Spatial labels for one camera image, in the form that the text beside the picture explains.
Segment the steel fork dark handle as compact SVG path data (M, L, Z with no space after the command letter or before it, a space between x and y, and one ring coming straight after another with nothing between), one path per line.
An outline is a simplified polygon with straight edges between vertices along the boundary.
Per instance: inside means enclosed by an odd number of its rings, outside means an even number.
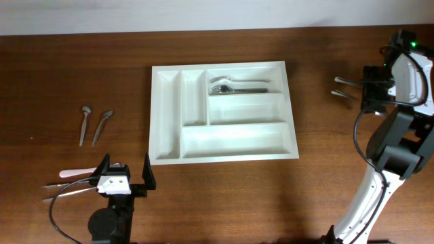
M248 88L248 89L236 89L229 85L217 85L211 89L211 95L220 94L261 94L267 93L267 88Z

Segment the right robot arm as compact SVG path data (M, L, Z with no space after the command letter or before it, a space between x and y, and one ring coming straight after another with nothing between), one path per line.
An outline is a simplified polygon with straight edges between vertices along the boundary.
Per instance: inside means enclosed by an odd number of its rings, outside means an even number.
M387 201L433 155L433 49L399 30L380 54L382 65L365 66L361 81L335 78L362 90L353 142L368 166L346 214L320 243L367 243Z

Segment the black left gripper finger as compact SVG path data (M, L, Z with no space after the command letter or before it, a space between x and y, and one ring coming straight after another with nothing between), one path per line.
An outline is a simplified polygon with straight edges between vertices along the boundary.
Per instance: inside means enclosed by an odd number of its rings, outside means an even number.
M89 183L91 185L97 185L101 176L105 176L107 169L110 165L110 155L108 153L105 154L101 163L97 166L94 172L90 176Z
M147 190L155 190L157 187L157 182L151 168L151 160L149 154L146 153L144 159L144 165L142 170L142 179L144 180L144 185Z

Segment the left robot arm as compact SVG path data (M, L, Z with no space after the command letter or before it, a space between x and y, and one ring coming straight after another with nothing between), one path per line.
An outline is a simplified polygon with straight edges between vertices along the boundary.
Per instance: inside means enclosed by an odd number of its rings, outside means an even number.
M96 187L98 194L108 199L108 206L96 210L88 221L92 243L129 243L134 201L147 197L147 192L157 186L149 156L144 159L141 184L131 184L129 166L111 164L110 155L104 156L91 178L90 184Z

